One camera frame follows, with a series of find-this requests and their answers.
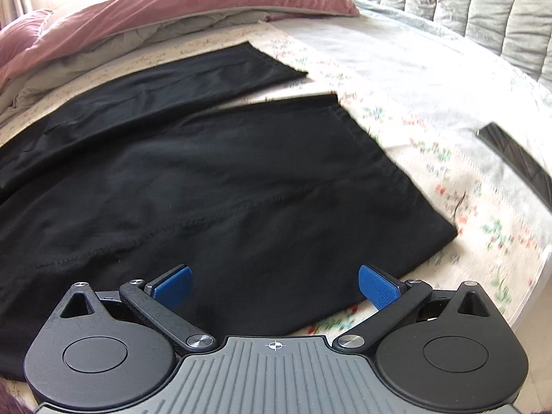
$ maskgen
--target pink blanket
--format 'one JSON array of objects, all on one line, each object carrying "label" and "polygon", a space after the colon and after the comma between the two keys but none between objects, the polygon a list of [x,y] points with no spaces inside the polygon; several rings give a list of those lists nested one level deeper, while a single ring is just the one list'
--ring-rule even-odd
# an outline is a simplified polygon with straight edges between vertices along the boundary
[{"label": "pink blanket", "polygon": [[252,7],[304,14],[359,14],[349,0],[108,0],[59,20],[32,46],[0,68],[0,89],[27,70],[79,52],[117,33],[200,13]]}]

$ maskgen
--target black fabric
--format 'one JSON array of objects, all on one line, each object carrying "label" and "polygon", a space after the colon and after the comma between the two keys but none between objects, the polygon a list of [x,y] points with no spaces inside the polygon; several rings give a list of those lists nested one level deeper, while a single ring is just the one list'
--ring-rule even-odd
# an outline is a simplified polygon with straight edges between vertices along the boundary
[{"label": "black fabric", "polygon": [[239,48],[219,53],[250,56],[232,74],[202,56],[205,82],[217,80],[205,92],[168,79],[163,98],[180,97],[166,105],[158,90],[142,98],[136,75],[122,78],[6,148],[0,373],[22,377],[27,347],[78,280],[110,290],[186,263],[194,289],[180,315],[219,339],[275,336],[358,302],[360,264],[401,276],[455,237],[335,95],[190,115],[203,108],[189,103],[198,92],[207,104],[300,75]]}]

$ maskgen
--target textured blue pad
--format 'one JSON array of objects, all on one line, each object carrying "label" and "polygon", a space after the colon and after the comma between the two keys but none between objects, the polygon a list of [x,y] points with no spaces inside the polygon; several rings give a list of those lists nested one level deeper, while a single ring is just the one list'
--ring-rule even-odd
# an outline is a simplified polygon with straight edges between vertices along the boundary
[{"label": "textured blue pad", "polygon": [[191,269],[186,266],[156,286],[151,297],[169,309],[175,309],[188,296],[193,285]]},{"label": "textured blue pad", "polygon": [[365,264],[358,271],[358,287],[377,309],[385,308],[401,295],[396,285]]}]

